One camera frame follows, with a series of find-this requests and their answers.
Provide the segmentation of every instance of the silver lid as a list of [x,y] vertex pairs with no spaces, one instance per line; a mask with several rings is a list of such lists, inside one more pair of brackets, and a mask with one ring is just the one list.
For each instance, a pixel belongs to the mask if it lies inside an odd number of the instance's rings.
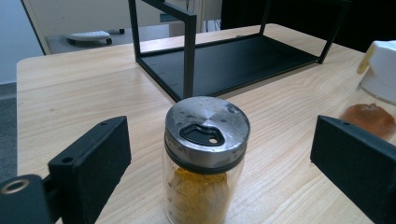
[[185,169],[221,173],[243,159],[249,131],[247,116],[235,105],[214,97],[191,97],[168,111],[165,148]]

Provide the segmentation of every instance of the gray carpet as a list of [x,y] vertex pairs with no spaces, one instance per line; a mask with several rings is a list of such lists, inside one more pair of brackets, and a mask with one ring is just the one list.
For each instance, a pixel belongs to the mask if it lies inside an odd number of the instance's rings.
[[17,175],[16,84],[0,85],[0,182]]

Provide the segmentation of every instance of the yellow spice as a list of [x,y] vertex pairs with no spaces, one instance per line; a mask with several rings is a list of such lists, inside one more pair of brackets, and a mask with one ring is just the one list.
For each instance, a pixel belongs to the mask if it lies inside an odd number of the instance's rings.
[[168,185],[167,212],[176,223],[222,223],[231,199],[226,173],[199,175],[178,168]]

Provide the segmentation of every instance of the bolt hole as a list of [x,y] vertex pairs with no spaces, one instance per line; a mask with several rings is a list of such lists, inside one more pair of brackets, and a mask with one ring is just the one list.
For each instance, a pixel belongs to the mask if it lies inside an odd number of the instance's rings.
[[64,158],[63,160],[62,160],[62,162],[63,163],[69,163],[70,161],[72,161],[73,160],[73,158],[71,158],[71,157],[66,157],[66,158]]
[[216,139],[216,138],[210,138],[210,139],[209,139],[209,142],[210,142],[211,144],[217,144],[219,141],[218,141],[218,139]]
[[27,179],[19,179],[12,181],[11,183],[5,185],[2,189],[1,192],[3,194],[12,194],[16,193],[20,190],[23,190],[29,185],[29,180]]

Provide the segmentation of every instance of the light wood tabletop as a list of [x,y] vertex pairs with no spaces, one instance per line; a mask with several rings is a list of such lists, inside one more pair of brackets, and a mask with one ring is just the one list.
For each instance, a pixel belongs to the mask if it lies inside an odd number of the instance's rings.
[[[199,34],[197,42],[259,27]],[[319,55],[325,41],[275,24],[265,35]],[[183,44],[182,37],[142,50]],[[245,165],[226,223],[372,223],[309,159],[318,115],[337,118],[361,76],[363,53],[333,44],[314,64],[220,96],[250,121]],[[45,177],[47,163],[102,120],[127,116],[132,163],[97,223],[168,223],[163,133],[175,103],[134,61],[132,44],[18,63],[18,174]]]

